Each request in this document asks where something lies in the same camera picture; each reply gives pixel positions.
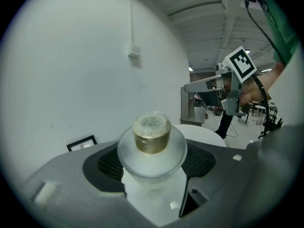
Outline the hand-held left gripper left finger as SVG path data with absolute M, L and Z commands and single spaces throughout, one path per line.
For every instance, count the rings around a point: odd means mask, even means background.
M 157 228 L 127 200 L 124 185 L 98 168 L 116 141 L 57 156 L 23 186 L 29 213 L 44 228 Z

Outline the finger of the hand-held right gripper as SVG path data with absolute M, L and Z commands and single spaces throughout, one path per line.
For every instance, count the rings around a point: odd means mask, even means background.
M 224 78 L 222 75 L 216 75 L 187 83 L 183 86 L 183 89 L 185 92 L 211 92 L 224 89 L 224 87 Z

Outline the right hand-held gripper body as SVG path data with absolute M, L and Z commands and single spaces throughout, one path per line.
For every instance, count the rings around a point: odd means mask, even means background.
M 223 110 L 227 115 L 244 115 L 240 111 L 240 94 L 244 82 L 257 68 L 242 46 L 228 54 L 216 65 L 216 89 Z

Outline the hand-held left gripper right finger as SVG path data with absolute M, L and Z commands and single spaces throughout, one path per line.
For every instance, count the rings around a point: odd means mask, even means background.
M 257 161 L 260 142 L 244 150 L 193 140 L 187 144 L 199 161 L 186 168 L 180 218 L 166 228 L 235 228 L 236 207 Z

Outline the frosted bottle with gold cap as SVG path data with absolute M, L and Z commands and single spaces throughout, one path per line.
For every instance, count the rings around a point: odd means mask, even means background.
M 124 169 L 149 189 L 160 188 L 171 180 L 185 162 L 187 153 L 184 135 L 161 112 L 138 116 L 117 145 Z

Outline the person's right forearm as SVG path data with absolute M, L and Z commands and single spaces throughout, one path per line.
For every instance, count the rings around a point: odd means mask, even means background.
M 268 90 L 274 84 L 274 82 L 279 78 L 279 76 L 283 72 L 284 68 L 285 67 L 281 62 L 277 62 L 275 67 L 272 70 L 257 77 L 264 87 L 267 100 L 269 100 L 271 98 L 269 96 Z

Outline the person's right hand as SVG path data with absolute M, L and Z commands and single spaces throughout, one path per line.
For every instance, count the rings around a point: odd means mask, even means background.
M 257 79 L 264 87 L 264 90 L 266 92 L 266 99 L 268 100 L 270 98 L 268 90 L 273 83 L 271 83 L 271 81 L 264 76 L 257 76 Z M 264 97 L 258 87 L 258 84 L 254 81 L 253 78 L 249 78 L 244 82 L 239 99 L 240 105 L 245 105 L 253 101 L 257 102 L 264 100 Z

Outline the grey standing cabinet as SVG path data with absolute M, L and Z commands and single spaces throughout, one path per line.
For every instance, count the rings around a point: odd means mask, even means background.
M 180 123 L 202 127 L 205 123 L 205 108 L 196 107 L 194 93 L 187 93 L 180 88 L 181 111 Z

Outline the person's black trouser leg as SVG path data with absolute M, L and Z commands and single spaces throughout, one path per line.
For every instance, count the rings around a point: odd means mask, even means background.
M 227 136 L 228 128 L 232 122 L 233 116 L 223 114 L 219 128 L 215 131 L 216 134 L 218 134 L 222 139 L 225 139 Z

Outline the green and white shirt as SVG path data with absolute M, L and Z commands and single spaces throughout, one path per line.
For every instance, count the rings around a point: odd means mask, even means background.
M 268 90 L 283 125 L 304 124 L 304 50 L 287 15 L 275 0 L 263 0 L 263 11 L 270 25 L 278 52 L 274 60 L 284 65 L 279 78 Z

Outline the black chair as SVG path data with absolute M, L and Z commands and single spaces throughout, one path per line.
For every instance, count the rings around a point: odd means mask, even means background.
M 264 122 L 263 123 L 264 130 L 260 133 L 260 135 L 258 136 L 258 139 L 266 136 L 268 132 L 272 132 L 276 129 L 281 128 L 282 123 L 283 123 L 282 118 L 280 118 L 277 123 L 275 123 L 274 121 L 271 120 L 268 122 L 268 125 L 266 125 L 266 122 Z

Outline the black picture frame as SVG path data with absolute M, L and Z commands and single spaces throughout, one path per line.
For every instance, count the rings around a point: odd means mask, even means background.
M 72 152 L 80 149 L 85 149 L 94 145 L 97 145 L 97 142 L 95 140 L 95 137 L 91 135 L 84 139 L 68 144 L 67 149 L 69 152 Z

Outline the white wall junction box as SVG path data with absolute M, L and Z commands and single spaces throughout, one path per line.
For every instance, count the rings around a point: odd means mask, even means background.
M 130 43 L 127 47 L 127 55 L 131 67 L 142 68 L 141 47 L 139 45 Z

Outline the white wall conduit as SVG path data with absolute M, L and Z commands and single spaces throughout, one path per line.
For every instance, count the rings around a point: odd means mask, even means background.
M 130 42 L 135 43 L 135 33 L 134 33 L 134 10 L 133 10 L 133 0 L 130 0 L 129 6 L 130 18 L 129 18 L 129 27 L 130 27 Z

